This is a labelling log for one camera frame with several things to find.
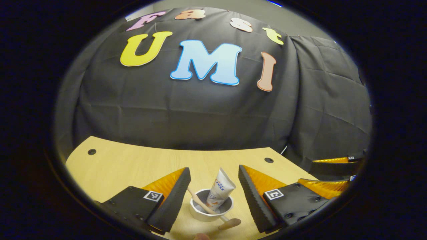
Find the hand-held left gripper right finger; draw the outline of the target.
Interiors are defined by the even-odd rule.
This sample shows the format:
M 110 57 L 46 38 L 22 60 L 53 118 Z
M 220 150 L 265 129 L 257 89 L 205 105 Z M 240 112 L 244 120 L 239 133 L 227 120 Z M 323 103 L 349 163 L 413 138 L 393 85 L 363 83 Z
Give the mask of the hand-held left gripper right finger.
M 239 165 L 238 178 L 260 233 L 305 221 L 331 200 L 299 184 L 298 179 L 282 182 L 247 165 Z

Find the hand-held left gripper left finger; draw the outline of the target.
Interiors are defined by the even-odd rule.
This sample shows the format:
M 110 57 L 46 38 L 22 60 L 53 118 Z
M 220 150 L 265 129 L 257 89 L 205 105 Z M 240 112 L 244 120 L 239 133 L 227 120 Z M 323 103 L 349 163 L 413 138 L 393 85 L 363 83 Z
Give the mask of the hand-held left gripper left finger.
M 110 199 L 95 203 L 136 231 L 164 235 L 177 219 L 190 181 L 190 170 L 184 167 L 145 187 L 128 186 Z

